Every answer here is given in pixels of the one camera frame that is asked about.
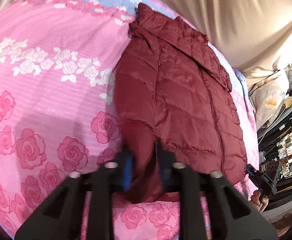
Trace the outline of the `person's right hand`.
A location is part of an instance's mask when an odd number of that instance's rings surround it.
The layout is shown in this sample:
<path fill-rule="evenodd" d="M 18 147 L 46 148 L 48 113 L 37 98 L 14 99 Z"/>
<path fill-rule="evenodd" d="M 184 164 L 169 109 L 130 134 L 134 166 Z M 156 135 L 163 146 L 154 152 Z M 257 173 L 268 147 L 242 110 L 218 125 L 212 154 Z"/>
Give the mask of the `person's right hand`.
<path fill-rule="evenodd" d="M 252 204 L 260 213 L 262 213 L 268 205 L 269 198 L 262 197 L 259 190 L 255 190 L 250 197 L 250 204 Z"/>

